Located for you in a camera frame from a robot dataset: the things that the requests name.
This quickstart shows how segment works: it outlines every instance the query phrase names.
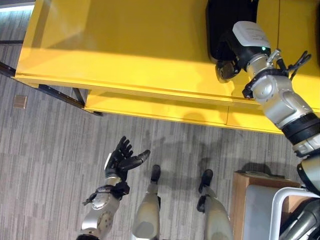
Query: silver robot leg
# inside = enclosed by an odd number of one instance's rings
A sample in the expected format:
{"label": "silver robot leg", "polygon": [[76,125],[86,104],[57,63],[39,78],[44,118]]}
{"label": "silver robot leg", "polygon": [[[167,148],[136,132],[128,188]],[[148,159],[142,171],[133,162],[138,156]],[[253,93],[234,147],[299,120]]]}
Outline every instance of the silver robot leg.
{"label": "silver robot leg", "polygon": [[151,177],[144,199],[136,213],[131,240],[159,240],[160,235],[160,198],[158,197],[158,179],[160,167],[155,165],[158,172],[157,179]]}
{"label": "silver robot leg", "polygon": [[209,186],[205,186],[203,190],[206,194],[204,240],[233,240],[233,231],[225,207]]}
{"label": "silver robot leg", "polygon": [[196,209],[205,214],[204,240],[234,240],[228,213],[210,188],[213,171],[207,169],[201,177],[199,199]]}

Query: silver joint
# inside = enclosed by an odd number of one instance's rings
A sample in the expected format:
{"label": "silver joint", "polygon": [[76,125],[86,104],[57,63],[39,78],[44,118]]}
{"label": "silver joint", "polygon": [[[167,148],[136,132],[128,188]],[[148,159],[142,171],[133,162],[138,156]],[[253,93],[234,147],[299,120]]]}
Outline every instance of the silver joint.
{"label": "silver joint", "polygon": [[250,79],[253,79],[258,73],[265,69],[274,68],[274,64],[268,62],[268,56],[261,53],[255,55],[246,66],[246,71]]}
{"label": "silver joint", "polygon": [[303,140],[292,147],[295,153],[307,155],[314,150],[320,149],[320,133]]}
{"label": "silver joint", "polygon": [[269,64],[272,64],[274,60],[282,59],[281,57],[281,50],[279,48],[276,48],[273,53],[270,54],[269,58],[267,59],[267,62]]}

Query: gray carpet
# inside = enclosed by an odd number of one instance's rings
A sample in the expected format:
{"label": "gray carpet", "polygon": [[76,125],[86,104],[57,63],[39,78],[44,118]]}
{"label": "gray carpet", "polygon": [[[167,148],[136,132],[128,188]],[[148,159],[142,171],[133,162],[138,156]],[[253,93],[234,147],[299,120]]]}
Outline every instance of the gray carpet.
{"label": "gray carpet", "polygon": [[[30,12],[0,13],[0,39],[21,40]],[[2,62],[16,67],[21,47],[0,45]],[[13,108],[16,94],[26,109]],[[227,209],[233,172],[271,170],[298,180],[298,159],[281,135],[223,129],[117,114],[94,116],[13,79],[0,77],[0,239],[76,239],[90,206],[81,202],[103,182],[108,153],[126,135],[149,160],[129,172],[106,239],[128,240],[153,164],[160,164],[161,239],[201,240],[204,215],[196,211],[201,172]]]}

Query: black cable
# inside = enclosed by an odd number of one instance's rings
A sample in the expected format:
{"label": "black cable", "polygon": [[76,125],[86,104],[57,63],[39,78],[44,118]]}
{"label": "black cable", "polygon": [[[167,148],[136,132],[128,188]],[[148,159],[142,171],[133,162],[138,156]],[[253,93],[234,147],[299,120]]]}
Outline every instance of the black cable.
{"label": "black cable", "polygon": [[301,57],[298,59],[298,61],[296,61],[295,64],[293,64],[293,65],[290,64],[288,66],[288,68],[286,70],[287,73],[289,74],[289,72],[293,71],[293,73],[290,76],[291,81],[294,79],[295,75],[297,74],[298,69],[302,65],[306,64],[311,59],[311,56],[312,56],[311,54],[308,54],[308,51],[304,51],[303,54],[301,55]]}

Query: robotic hand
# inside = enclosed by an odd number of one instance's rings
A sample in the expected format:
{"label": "robotic hand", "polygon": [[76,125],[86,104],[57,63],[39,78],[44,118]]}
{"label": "robotic hand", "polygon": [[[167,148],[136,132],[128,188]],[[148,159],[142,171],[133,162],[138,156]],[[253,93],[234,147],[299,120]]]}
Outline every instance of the robotic hand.
{"label": "robotic hand", "polygon": [[296,155],[306,157],[297,166],[298,174],[308,190],[320,195],[320,119],[292,86],[298,68],[311,54],[305,51],[287,68],[279,49],[271,53],[267,36],[255,23],[258,1],[208,1],[209,55],[221,82],[241,69],[249,74],[251,81],[243,96],[260,103],[264,114],[292,143]]}
{"label": "robotic hand", "polygon": [[150,151],[132,156],[132,146],[126,137],[122,137],[116,149],[108,157],[105,166],[104,185],[98,187],[84,205],[92,204],[92,209],[84,218],[77,240],[102,240],[112,227],[113,217],[119,208],[122,196],[129,194],[126,180],[128,170],[141,165],[150,155]]}

